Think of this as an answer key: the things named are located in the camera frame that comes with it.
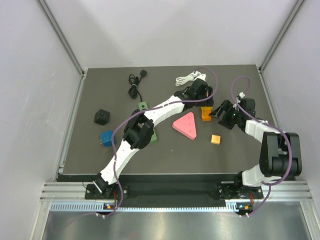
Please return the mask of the orange yellow cube socket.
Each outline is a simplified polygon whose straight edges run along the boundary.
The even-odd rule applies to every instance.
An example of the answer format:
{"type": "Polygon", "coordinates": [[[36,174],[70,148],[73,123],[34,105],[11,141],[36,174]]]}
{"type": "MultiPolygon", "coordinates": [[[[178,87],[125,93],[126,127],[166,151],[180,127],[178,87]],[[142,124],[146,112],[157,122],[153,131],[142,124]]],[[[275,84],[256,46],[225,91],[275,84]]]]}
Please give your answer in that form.
{"type": "Polygon", "coordinates": [[[212,106],[202,106],[201,107],[201,119],[204,122],[210,122],[212,120],[212,117],[210,116],[210,113],[213,111],[212,106]]]}

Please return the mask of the yellow plug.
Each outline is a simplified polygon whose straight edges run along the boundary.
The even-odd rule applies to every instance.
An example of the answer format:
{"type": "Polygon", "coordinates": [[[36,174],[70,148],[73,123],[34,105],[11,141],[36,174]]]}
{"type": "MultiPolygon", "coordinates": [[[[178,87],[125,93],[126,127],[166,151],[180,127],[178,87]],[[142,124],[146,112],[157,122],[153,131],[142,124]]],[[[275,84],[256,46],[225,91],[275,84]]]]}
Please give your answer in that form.
{"type": "Polygon", "coordinates": [[[210,136],[210,143],[214,145],[219,145],[221,143],[221,136],[212,134],[210,136]]]}

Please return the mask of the pink triangular socket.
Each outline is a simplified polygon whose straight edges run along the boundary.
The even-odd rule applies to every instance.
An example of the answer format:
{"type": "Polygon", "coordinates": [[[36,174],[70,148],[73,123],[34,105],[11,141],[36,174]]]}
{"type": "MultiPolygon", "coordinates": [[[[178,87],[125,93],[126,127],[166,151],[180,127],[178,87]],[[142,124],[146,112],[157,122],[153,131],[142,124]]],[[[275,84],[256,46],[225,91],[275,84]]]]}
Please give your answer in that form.
{"type": "Polygon", "coordinates": [[[193,112],[189,112],[174,121],[172,127],[190,140],[194,140],[197,137],[195,116],[193,112]]]}

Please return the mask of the green power strip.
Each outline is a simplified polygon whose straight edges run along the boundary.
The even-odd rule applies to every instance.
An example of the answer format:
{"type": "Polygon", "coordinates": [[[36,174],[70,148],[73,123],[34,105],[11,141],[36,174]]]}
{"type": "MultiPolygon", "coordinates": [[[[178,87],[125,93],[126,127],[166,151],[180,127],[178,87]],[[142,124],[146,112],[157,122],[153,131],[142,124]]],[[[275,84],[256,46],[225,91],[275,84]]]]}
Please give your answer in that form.
{"type": "MultiPolygon", "coordinates": [[[[140,111],[143,111],[143,110],[148,109],[147,103],[146,103],[145,101],[139,102],[139,103],[138,103],[138,109],[139,109],[140,111]]],[[[152,135],[152,137],[151,137],[151,139],[150,139],[150,142],[151,142],[151,143],[155,143],[156,141],[157,141],[157,135],[156,135],[156,132],[155,132],[155,130],[154,130],[154,131],[153,131],[153,135],[152,135]]]]}

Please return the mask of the blue cube plug adapter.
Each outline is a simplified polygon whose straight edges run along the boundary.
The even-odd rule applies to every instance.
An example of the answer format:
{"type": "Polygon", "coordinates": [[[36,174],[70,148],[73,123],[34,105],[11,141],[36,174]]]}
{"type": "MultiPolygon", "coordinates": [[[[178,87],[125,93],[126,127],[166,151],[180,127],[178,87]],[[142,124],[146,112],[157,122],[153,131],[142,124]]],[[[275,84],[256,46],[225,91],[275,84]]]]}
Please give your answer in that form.
{"type": "Polygon", "coordinates": [[[100,135],[99,135],[100,136],[99,143],[101,145],[103,145],[104,147],[106,147],[106,148],[112,146],[112,141],[116,145],[117,141],[116,141],[116,137],[112,137],[113,133],[114,132],[112,130],[101,132],[100,135]]]}

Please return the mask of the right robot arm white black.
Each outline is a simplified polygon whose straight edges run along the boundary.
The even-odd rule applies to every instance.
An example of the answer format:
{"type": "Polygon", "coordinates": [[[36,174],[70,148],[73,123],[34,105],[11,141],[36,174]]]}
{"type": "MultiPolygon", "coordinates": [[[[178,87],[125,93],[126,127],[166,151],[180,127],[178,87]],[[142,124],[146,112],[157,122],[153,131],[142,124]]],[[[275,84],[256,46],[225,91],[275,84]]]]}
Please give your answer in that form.
{"type": "Polygon", "coordinates": [[[233,183],[220,183],[217,191],[222,199],[262,197],[263,184],[299,176],[302,172],[300,137],[293,132],[280,131],[266,120],[255,117],[255,100],[238,98],[235,104],[225,100],[211,117],[231,130],[238,126],[245,134],[261,144],[259,162],[251,169],[235,175],[233,183]]]}

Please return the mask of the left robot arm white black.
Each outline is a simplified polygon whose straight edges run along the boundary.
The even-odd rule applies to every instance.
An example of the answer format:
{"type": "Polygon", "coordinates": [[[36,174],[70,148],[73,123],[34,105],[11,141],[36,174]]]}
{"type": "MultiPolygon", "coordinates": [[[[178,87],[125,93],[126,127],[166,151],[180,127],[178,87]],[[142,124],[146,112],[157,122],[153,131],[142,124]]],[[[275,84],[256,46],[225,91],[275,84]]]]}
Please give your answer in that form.
{"type": "Polygon", "coordinates": [[[113,158],[93,178],[97,194],[105,199],[113,194],[113,186],[119,181],[121,172],[130,159],[151,142],[157,125],[193,107],[212,104],[215,93],[216,89],[208,85],[205,80],[196,78],[190,86],[176,91],[157,106],[145,110],[136,109],[128,119],[115,129],[117,132],[121,127],[124,127],[123,137],[118,148],[114,142],[115,134],[112,134],[113,158]]]}

